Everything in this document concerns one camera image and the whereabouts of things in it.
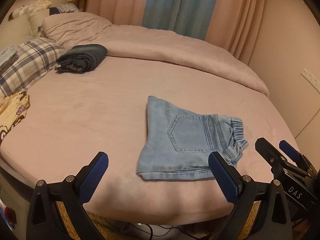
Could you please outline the light blue denim pants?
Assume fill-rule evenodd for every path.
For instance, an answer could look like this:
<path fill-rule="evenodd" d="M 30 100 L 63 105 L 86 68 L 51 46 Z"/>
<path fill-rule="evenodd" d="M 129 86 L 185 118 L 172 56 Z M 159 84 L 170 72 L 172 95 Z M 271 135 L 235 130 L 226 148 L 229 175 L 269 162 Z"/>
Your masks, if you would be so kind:
<path fill-rule="evenodd" d="M 208 158 L 218 152 L 236 166 L 249 146 L 240 118 L 201 115 L 148 97 L 148 138 L 137 163 L 144 180 L 195 181 L 213 179 Z"/>

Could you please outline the dark rolled clothing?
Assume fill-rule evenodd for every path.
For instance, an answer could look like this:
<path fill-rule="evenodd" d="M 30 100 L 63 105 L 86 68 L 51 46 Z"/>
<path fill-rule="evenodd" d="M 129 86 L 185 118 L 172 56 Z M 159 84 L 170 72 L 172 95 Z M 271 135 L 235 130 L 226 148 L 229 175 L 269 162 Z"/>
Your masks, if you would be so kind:
<path fill-rule="evenodd" d="M 101 64 L 107 55 L 107 49 L 99 44 L 74 46 L 56 60 L 57 73 L 82 74 L 91 72 Z"/>

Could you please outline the brown shaggy rug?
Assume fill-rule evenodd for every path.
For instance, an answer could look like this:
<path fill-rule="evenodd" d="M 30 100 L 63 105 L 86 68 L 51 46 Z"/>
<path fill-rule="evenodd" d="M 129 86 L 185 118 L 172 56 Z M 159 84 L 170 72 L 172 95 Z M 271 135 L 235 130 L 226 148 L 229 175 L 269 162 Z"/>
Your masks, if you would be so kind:
<path fill-rule="evenodd" d="M 57 210 L 71 239 L 213 239 L 227 217 L 186 225 L 149 225 L 121 222 L 86 213 L 71 214 L 63 202 Z"/>

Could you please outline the pink bed sheet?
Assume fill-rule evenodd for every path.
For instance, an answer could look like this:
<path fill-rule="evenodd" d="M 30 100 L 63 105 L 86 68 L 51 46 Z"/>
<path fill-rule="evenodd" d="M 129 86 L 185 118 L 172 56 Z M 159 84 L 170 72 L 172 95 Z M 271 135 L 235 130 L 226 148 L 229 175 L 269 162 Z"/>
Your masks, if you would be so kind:
<path fill-rule="evenodd" d="M 100 152 L 110 164 L 88 212 L 131 223 L 191 224 L 229 214 L 214 180 L 145 181 L 136 173 L 146 142 L 146 104 L 153 95 L 198 114 L 239 117 L 249 142 L 237 168 L 270 181 L 270 166 L 254 149 L 266 138 L 296 141 L 262 93 L 214 74 L 158 61 L 107 57 L 93 72 L 49 72 L 28 90 L 27 115 L 1 143 L 1 155 L 25 179 L 60 182 Z"/>

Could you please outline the white power strip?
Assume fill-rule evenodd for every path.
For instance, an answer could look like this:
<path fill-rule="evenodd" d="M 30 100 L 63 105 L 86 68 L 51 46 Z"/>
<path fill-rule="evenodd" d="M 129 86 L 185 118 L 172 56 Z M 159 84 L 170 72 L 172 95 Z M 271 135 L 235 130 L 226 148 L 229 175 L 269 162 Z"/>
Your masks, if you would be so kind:
<path fill-rule="evenodd" d="M 320 93 L 320 81 L 311 72 L 304 68 L 301 72 L 301 76 L 304 77 L 318 93 Z"/>

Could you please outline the yellow cartoon print cloth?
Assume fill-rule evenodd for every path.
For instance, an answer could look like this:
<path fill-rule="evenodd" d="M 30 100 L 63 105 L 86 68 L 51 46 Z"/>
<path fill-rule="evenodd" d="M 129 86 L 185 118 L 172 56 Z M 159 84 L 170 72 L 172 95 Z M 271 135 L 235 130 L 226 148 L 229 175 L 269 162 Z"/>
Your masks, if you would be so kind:
<path fill-rule="evenodd" d="M 12 94 L 1 99 L 1 142 L 4 137 L 21 122 L 30 106 L 27 91 Z"/>

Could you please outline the pink curtain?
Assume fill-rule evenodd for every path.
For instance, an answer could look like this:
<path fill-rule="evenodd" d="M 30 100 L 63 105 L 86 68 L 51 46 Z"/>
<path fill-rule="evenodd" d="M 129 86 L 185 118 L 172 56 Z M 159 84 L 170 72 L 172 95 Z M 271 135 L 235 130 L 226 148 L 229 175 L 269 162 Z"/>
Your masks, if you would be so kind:
<path fill-rule="evenodd" d="M 86 11 L 117 25 L 142 26 L 146 0 L 88 0 Z M 247 63 L 259 32 L 265 0 L 217 0 L 204 41 Z"/>

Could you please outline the pink folded duvet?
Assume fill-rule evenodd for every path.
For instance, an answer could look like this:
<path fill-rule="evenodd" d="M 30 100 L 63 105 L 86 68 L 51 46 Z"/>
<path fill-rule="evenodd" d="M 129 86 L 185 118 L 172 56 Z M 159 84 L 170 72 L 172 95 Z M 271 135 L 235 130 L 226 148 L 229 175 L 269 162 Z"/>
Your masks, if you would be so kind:
<path fill-rule="evenodd" d="M 163 61 L 207 72 L 269 96 L 265 83 L 223 48 L 173 31 L 111 25 L 97 35 L 111 56 Z"/>

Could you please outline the pink pillow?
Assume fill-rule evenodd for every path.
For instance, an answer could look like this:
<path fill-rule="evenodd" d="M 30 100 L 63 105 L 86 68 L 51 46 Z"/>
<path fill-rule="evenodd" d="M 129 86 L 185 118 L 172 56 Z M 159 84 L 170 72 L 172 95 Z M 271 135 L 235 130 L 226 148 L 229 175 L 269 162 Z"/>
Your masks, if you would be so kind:
<path fill-rule="evenodd" d="M 45 18 L 42 29 L 45 35 L 65 50 L 80 44 L 91 44 L 106 32 L 112 23 L 89 12 L 55 14 Z"/>

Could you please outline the white plush toy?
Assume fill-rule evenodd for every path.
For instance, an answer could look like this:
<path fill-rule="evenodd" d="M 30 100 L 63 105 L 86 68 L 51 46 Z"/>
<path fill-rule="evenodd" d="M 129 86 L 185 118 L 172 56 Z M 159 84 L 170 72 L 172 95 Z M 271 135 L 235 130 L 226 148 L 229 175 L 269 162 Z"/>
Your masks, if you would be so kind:
<path fill-rule="evenodd" d="M 15 9 L 8 17 L 8 21 L 17 19 L 18 17 L 29 14 L 31 12 L 36 12 L 44 9 L 48 9 L 52 5 L 49 0 L 38 0 L 35 4 L 22 5 Z"/>

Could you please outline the blue curtain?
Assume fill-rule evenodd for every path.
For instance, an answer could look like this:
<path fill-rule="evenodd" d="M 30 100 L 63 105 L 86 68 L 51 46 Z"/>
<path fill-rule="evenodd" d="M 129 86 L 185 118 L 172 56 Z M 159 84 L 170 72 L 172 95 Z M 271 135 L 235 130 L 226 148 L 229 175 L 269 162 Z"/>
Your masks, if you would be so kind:
<path fill-rule="evenodd" d="M 142 26 L 204 40 L 217 0 L 146 0 Z"/>

